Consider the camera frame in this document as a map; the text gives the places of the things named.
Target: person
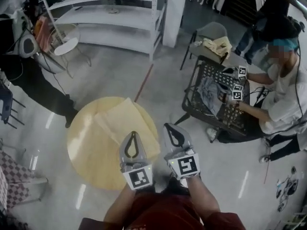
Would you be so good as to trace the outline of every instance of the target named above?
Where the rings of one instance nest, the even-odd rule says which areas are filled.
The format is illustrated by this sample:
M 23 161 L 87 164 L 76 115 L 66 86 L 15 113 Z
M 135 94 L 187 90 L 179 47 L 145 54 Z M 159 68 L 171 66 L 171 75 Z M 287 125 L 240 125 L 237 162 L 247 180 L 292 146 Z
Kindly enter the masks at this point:
M 273 91 L 255 106 L 227 98 L 231 105 L 249 114 L 245 119 L 246 136 L 232 135 L 223 130 L 218 136 L 220 142 L 238 143 L 287 131 L 306 112 L 307 74 L 304 66 L 299 68 L 300 57 L 296 52 L 299 31 L 288 19 L 283 20 L 280 27 L 282 30 L 279 38 L 283 39 L 274 39 L 269 43 L 269 57 L 276 64 L 270 67 L 268 73 L 248 74 L 248 80 L 265 85 L 274 83 Z M 212 129 L 208 130 L 208 135 L 213 133 Z
M 159 194 L 153 187 L 136 192 L 126 185 L 103 222 L 84 218 L 79 230 L 245 229 L 237 214 L 221 213 L 217 200 L 198 175 L 186 182 L 188 190 L 171 177 Z
M 69 128 L 78 111 L 73 107 L 69 95 L 54 88 L 44 77 L 41 67 L 32 58 L 22 58 L 16 55 L 0 56 L 1 71 L 14 85 L 20 87 L 31 99 L 66 118 L 66 128 Z
M 293 4 L 299 10 L 301 10 L 306 17 L 306 11 L 297 4 L 296 0 L 266 0 L 263 6 L 256 14 L 256 28 L 258 31 L 262 31 L 266 25 L 267 19 L 271 17 L 273 14 L 275 15 L 283 15 L 286 16 L 288 14 L 289 5 Z M 247 48 L 250 40 L 253 37 L 253 26 L 248 28 L 244 33 L 242 39 L 240 40 L 238 46 L 235 49 L 235 53 L 237 55 L 241 55 L 241 53 Z M 253 42 L 250 49 L 245 53 L 244 58 L 248 64 L 251 65 L 252 59 L 256 52 L 262 48 L 264 48 L 268 42 L 261 40 L 258 38 Z
M 283 148 L 277 150 L 276 152 L 261 156 L 259 162 L 265 163 L 269 161 L 275 161 L 283 157 L 286 157 L 290 154 L 298 153 L 304 150 L 305 148 L 307 148 L 307 130 L 305 130 L 303 133 L 295 134 L 293 136 L 276 135 L 272 139 L 268 138 L 265 139 L 266 146 L 268 148 L 271 148 L 284 141 L 290 141 L 290 142 L 287 145 L 285 145 Z

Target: concrete floor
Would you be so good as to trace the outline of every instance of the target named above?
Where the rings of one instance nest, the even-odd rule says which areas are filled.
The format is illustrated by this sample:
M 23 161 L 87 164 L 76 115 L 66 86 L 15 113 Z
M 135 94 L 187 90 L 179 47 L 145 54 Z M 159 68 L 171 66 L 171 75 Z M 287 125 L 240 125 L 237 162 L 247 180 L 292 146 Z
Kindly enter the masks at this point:
M 236 45 L 245 28 L 229 18 L 217 14 L 213 14 L 213 17 L 213 20 L 227 27 L 231 43 Z M 158 49 L 152 72 L 138 99 L 138 103 L 155 121 L 159 132 L 162 153 L 155 165 L 155 171 L 159 172 L 168 173 L 162 159 L 165 151 L 161 135 L 163 123 L 174 122 L 184 114 L 181 102 L 195 59 L 187 60 L 182 71 L 179 68 L 189 39 L 190 34 L 181 32 L 176 48 L 161 46 Z M 76 59 L 71 65 L 73 79 L 65 72 L 56 75 L 65 92 L 76 102 L 77 109 L 105 96 L 136 97 L 151 66 L 147 55 L 105 46 L 80 47 L 91 57 L 92 67 Z M 232 54 L 226 64 L 244 65 L 245 62 Z M 260 71 L 256 67 L 250 70 Z M 44 71 L 44 75 L 58 88 L 51 74 Z M 251 90 L 256 87 L 251 83 Z M 42 202 L 18 206 L 13 214 L 27 222 L 33 230 L 76 230 L 84 217 L 102 220 L 119 192 L 93 188 L 73 169 L 66 148 L 64 117 L 54 115 L 48 126 L 50 111 L 29 99 L 18 87 L 12 86 L 11 90 L 15 98 L 27 107 L 19 109 L 19 118 L 25 122 L 25 126 L 13 122 L 18 126 L 14 130 L 1 123 L 1 136 L 6 144 L 19 149 L 27 148 L 25 164 L 37 156 L 37 163 L 32 163 L 32 168 L 35 166 L 37 173 L 49 179 L 49 188 Z M 282 213 L 277 212 L 276 183 L 278 179 L 286 179 L 294 165 L 302 178 L 307 171 L 307 153 L 301 152 L 272 162 L 264 184 L 267 165 L 258 162 L 259 156 L 265 152 L 260 140 L 241 144 L 210 144 L 205 133 L 206 123 L 190 118 L 180 126 L 193 139 L 201 158 L 202 179 L 217 198 L 221 210 L 237 213 L 247 230 L 274 229 L 279 220 L 299 210 L 307 188 L 306 180 L 300 181 L 297 192 L 289 198 Z

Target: yellow cloth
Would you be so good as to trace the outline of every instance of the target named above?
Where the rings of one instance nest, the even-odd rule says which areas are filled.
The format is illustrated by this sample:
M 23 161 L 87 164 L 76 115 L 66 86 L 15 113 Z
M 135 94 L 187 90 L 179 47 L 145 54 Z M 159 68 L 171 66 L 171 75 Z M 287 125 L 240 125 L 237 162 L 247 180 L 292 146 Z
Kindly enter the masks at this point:
M 226 54 L 226 52 L 228 52 L 226 59 L 229 58 L 230 51 L 232 48 L 232 45 L 230 44 L 228 37 L 226 36 L 215 39 L 214 41 L 205 38 L 203 40 L 203 46 L 210 49 L 212 52 L 216 53 L 220 57 L 223 57 Z
M 159 143 L 130 98 L 107 112 L 96 114 L 94 118 L 105 133 L 119 145 L 129 133 L 136 131 L 140 135 L 144 148 L 146 148 L 148 159 L 160 153 Z M 128 153 L 134 155 L 135 148 L 131 146 Z

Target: red shirt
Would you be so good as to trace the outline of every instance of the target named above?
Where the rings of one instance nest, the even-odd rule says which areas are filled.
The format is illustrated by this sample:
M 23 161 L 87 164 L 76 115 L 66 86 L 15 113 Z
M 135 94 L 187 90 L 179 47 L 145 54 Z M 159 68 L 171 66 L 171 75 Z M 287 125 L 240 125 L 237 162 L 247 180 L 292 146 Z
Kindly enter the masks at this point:
M 124 224 L 125 230 L 245 230 L 234 213 L 213 213 L 204 225 L 189 196 L 137 195 Z M 121 230 L 122 226 L 83 219 L 79 230 Z

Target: round wooden table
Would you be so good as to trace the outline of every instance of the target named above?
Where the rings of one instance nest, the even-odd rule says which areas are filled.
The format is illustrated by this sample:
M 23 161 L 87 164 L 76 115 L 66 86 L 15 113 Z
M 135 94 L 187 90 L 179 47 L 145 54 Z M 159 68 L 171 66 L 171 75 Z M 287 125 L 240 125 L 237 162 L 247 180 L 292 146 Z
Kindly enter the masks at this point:
M 92 186 L 121 190 L 126 184 L 119 167 L 119 145 L 94 120 L 97 113 L 106 112 L 124 100 L 121 97 L 105 97 L 89 103 L 76 115 L 68 131 L 67 150 L 72 165 Z M 140 105 L 134 103 L 134 106 L 158 140 L 152 118 Z

